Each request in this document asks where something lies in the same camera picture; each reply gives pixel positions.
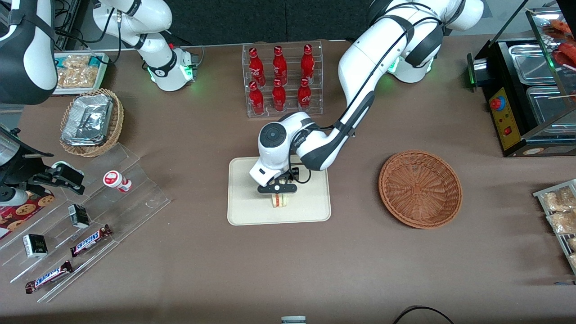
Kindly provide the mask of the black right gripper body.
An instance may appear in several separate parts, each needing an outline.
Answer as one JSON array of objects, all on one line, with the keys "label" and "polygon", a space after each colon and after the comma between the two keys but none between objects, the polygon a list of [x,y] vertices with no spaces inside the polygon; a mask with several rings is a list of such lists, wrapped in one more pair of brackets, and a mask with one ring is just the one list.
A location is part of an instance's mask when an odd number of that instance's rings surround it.
[{"label": "black right gripper body", "polygon": [[40,157],[25,158],[23,155],[16,155],[16,186],[29,183],[31,178],[52,180],[49,169]]}]

